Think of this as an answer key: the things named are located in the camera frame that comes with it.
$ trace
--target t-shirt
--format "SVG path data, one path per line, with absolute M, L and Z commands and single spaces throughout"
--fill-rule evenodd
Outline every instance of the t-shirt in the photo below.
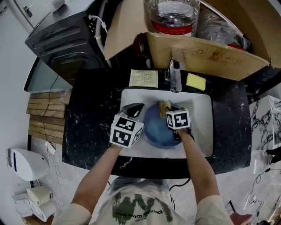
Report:
M 92 225 L 188 225 L 171 207 L 170 196 L 155 185 L 129 185 L 108 194 Z M 91 213 L 70 204 L 53 225 L 88 225 Z M 233 225 L 220 196 L 209 196 L 197 205 L 196 225 Z

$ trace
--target hand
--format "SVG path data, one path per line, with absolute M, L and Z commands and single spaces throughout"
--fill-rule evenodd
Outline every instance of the hand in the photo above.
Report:
M 184 134 L 188 134 L 188 132 L 185 128 L 178 129 L 176 131 L 179 133 L 180 137 L 182 137 Z
M 123 149 L 123 147 L 115 144 L 112 144 L 110 148 L 114 149 L 115 151 L 121 151 Z

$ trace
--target cable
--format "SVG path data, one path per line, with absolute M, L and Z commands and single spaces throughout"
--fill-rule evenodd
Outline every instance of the cable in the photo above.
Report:
M 185 183 L 183 183 L 182 185 L 173 185 L 172 187 L 170 187 L 169 191 L 171 191 L 173 187 L 182 187 L 182 186 L 185 186 L 189 181 L 190 181 L 190 178 L 189 178 Z
M 251 193 L 250 193 L 250 195 L 249 195 L 249 197 L 248 197 L 248 199 L 247 199 L 247 201 L 248 201 L 250 204 L 254 204 L 254 203 L 256 203 L 256 202 L 259 202 L 259 203 L 260 203 L 260 204 L 259 204 L 259 207 L 258 207 L 257 210 L 256 210 L 256 212 L 257 212 L 257 213 L 256 213 L 256 216 L 257 216 L 257 217 L 259 216 L 259 211 L 261 210 L 261 208 L 262 208 L 262 206 L 263 206 L 263 204 L 264 204 L 264 201 L 260 201 L 260 200 L 258 200 L 258 199 L 250 201 L 250 196 L 251 196 L 251 195 L 253 194 L 253 192 L 254 192 L 254 186 L 255 186 L 255 184 L 259 184 L 259 183 L 260 183 L 261 175 L 263 175 L 264 173 L 269 172 L 270 170 L 279 171 L 279 170 L 281 170 L 281 169 L 271 169 L 271 168 L 268 168 L 268 169 L 266 169 L 263 173 L 259 174 L 259 175 L 255 178 L 255 180 L 254 180 L 254 182 L 253 182 L 252 191 L 251 191 Z
M 185 183 L 183 183 L 182 185 L 173 185 L 172 187 L 170 187 L 169 191 L 171 191 L 173 187 L 182 187 L 182 186 L 185 186 L 189 181 L 190 181 L 190 178 L 189 178 Z M 174 211 L 175 211 L 176 205 L 175 205 L 175 201 L 174 201 L 172 195 L 171 195 L 171 202 L 172 202 L 172 205 L 173 205 L 173 209 L 174 209 Z
M 174 209 L 174 211 L 175 211 L 175 201 L 174 201 L 174 199 L 172 198 L 172 196 L 171 196 L 171 202 L 172 202 L 172 205 L 174 206 L 173 209 Z
M 57 79 L 58 79 L 58 75 L 57 75 L 56 79 L 54 80 L 54 82 L 52 83 L 52 85 L 51 85 L 51 87 L 50 87 L 48 105 L 47 105 L 47 107 L 46 107 L 46 109 L 45 109 L 45 112 L 44 112 L 44 114 L 43 114 L 43 127 L 44 127 L 44 133 L 45 133 L 45 137 L 46 137 L 46 141 L 47 141 L 47 156 L 48 156 L 48 161 L 50 161 L 52 164 L 54 164 L 54 170 L 55 170 L 55 172 L 56 172 L 56 176 L 57 176 L 57 180 L 58 180 L 58 173 L 57 173 L 55 158 L 54 158 L 54 162 L 52 162 L 51 159 L 50 159 L 50 156 L 49 156 L 48 138 L 47 138 L 46 128 L 45 128 L 45 114 L 46 114 L 46 112 L 47 112 L 47 110 L 48 110 L 48 107 L 49 107 L 49 105 L 50 105 L 50 93 L 51 93 L 52 88 L 53 88 L 53 85 L 56 83 Z M 60 193 L 61 193 L 61 187 L 60 187 L 60 182 L 59 182 L 59 180 L 58 180 L 58 188 L 59 188 L 59 191 L 60 191 Z M 61 203 L 62 206 L 63 206 L 62 194 L 61 194 L 61 202 L 60 202 L 60 203 Z
M 52 83 L 52 85 L 51 85 L 51 87 L 50 87 L 48 105 L 47 105 L 47 107 L 46 107 L 46 109 L 45 109 L 45 112 L 44 112 L 44 114 L 43 114 L 43 127 L 44 127 L 44 133 L 45 133 L 45 137 L 46 137 L 46 141 L 47 141 L 47 142 L 48 142 L 48 139 L 47 139 L 47 135 L 46 135 L 46 128 L 45 128 L 45 119 L 44 119 L 44 117 L 45 117 L 45 114 L 46 114 L 46 112 L 47 112 L 47 109 L 48 109 L 48 107 L 49 107 L 49 105 L 50 105 L 50 93 L 51 93 L 51 90 L 52 90 L 52 88 L 53 88 L 54 83 L 57 81 L 57 79 L 58 79 L 58 75 L 57 75 L 56 79 L 54 80 L 54 82 Z
M 103 27 L 103 29 L 105 30 L 105 32 L 107 33 L 107 29 L 106 29 L 106 24 L 105 22 L 103 22 L 103 20 L 99 17 L 99 16 L 92 16 L 92 15 L 89 15 L 89 19 L 93 19 L 93 18 L 96 18 L 98 19 L 99 21 L 101 21 L 101 26 Z
M 118 59 L 117 59 L 117 56 L 115 55 L 115 59 L 116 59 L 116 61 L 117 61 L 117 63 L 118 63 L 118 66 L 119 66 L 119 68 L 120 68 L 120 64 L 119 64 L 119 61 L 118 61 Z

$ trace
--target black appliance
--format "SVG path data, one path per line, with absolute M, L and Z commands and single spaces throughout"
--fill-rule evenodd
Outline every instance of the black appliance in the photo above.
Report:
M 25 44 L 71 85 L 80 69 L 108 67 L 95 35 L 95 23 L 88 15 L 98 15 L 101 0 L 69 0 L 59 10 L 45 16 L 30 33 Z

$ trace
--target blue bowl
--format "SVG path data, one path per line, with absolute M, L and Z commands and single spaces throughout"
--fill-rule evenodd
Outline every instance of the blue bowl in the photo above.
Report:
M 180 142 L 176 142 L 173 131 L 167 127 L 166 119 L 161 118 L 159 104 L 155 104 L 146 111 L 144 115 L 144 134 L 159 148 L 171 148 Z

